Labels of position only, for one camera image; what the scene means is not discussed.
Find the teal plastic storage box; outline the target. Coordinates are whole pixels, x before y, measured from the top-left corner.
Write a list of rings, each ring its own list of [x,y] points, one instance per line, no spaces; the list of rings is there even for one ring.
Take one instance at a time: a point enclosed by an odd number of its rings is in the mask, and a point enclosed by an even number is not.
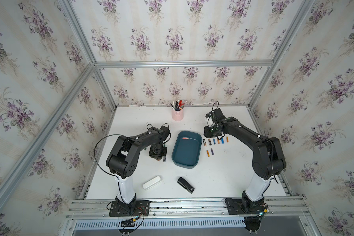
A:
[[[200,134],[191,131],[181,131],[176,139],[172,152],[172,160],[175,165],[187,169],[194,168],[198,162],[203,139]]]

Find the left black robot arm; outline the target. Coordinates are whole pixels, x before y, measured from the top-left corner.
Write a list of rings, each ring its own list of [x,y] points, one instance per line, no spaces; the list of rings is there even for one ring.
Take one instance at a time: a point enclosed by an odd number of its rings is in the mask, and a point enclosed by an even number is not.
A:
[[[164,159],[167,155],[165,143],[170,137],[168,126],[163,125],[160,128],[150,127],[146,132],[135,136],[120,135],[117,138],[107,157],[106,166],[118,178],[120,193],[117,198],[121,203],[130,205],[136,201],[131,176],[137,168],[141,151],[149,147],[149,157],[157,161]]]

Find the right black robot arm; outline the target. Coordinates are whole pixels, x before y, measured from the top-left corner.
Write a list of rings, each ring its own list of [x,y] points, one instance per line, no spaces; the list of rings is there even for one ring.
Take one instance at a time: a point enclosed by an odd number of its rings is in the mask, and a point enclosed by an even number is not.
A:
[[[260,135],[233,117],[215,118],[214,115],[206,114],[206,119],[207,126],[204,128],[206,138],[221,138],[228,134],[252,150],[254,175],[242,198],[249,202],[263,199],[271,179],[287,166],[279,139]]]

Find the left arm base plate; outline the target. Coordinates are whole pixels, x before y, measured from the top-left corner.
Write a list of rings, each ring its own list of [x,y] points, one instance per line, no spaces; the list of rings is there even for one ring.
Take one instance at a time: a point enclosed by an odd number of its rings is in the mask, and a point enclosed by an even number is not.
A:
[[[119,199],[113,201],[109,207],[110,217],[120,216],[148,216],[150,201],[134,200],[129,204],[121,202]]]

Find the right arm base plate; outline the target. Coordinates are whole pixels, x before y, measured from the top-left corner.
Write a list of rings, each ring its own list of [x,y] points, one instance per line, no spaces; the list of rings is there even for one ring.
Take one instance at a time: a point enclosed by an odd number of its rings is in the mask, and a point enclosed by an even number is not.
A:
[[[256,202],[252,202],[247,198],[226,198],[224,202],[230,215],[249,214],[262,216],[267,212],[268,209],[268,205],[264,202],[264,198]]]

